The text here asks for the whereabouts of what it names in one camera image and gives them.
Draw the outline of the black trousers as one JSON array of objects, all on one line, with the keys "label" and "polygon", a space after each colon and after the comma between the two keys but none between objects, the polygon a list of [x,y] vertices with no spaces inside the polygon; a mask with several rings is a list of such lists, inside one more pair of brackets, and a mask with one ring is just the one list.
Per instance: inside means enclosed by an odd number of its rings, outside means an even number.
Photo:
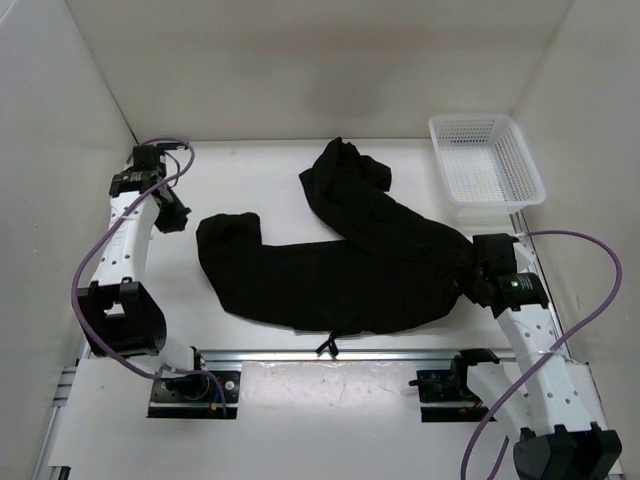
[{"label": "black trousers", "polygon": [[396,202],[388,166],[334,139],[299,179],[336,240],[267,245],[251,212],[200,222],[199,262],[226,312],[340,337],[409,330],[453,309],[476,267],[472,243]]}]

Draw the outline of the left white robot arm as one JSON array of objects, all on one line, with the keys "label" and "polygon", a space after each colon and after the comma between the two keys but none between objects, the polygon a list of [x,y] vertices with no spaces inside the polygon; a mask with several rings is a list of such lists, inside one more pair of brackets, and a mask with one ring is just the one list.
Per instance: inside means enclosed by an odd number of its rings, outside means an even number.
[{"label": "left white robot arm", "polygon": [[184,231],[190,213],[173,188],[188,168],[174,174],[166,160],[175,150],[194,151],[186,140],[156,138],[132,149],[109,186],[110,217],[104,236],[77,267],[72,309],[97,357],[156,379],[168,371],[188,400],[206,395],[210,377],[196,348],[169,336],[165,316],[145,286],[151,234]]}]

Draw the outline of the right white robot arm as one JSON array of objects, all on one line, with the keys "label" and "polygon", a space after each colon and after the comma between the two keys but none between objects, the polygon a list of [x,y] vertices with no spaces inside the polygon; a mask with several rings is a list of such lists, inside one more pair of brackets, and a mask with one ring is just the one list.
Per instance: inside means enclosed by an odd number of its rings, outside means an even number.
[{"label": "right white robot arm", "polygon": [[560,348],[600,316],[615,300],[623,270],[615,251],[603,241],[582,234],[611,258],[615,277],[610,293],[591,314],[556,336],[550,300],[541,279],[517,268],[515,245],[509,234],[473,238],[477,269],[472,298],[490,308],[505,334],[521,375],[510,380],[498,360],[463,365],[449,375],[449,387],[460,399],[476,396],[488,411],[465,448],[460,465],[467,478],[474,447],[491,421],[506,433],[501,449],[513,452],[521,479],[604,479],[622,452],[618,433],[601,427],[584,405]]}]

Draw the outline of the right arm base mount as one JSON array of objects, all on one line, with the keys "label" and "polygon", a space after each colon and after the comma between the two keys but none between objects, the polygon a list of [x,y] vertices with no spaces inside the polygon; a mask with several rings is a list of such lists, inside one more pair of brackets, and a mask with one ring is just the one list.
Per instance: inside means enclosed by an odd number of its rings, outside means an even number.
[{"label": "right arm base mount", "polygon": [[468,369],[479,364],[498,365],[501,359],[489,349],[456,353],[447,369],[417,370],[408,382],[416,387],[422,423],[479,422],[489,408],[467,386]]}]

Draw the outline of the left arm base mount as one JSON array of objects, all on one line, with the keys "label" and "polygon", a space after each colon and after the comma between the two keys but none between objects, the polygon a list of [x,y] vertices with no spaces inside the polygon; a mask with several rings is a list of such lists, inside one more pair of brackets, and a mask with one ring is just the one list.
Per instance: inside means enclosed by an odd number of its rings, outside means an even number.
[{"label": "left arm base mount", "polygon": [[235,420],[241,387],[241,365],[212,369],[222,386],[209,377],[163,378],[151,387],[147,417],[153,419]]}]

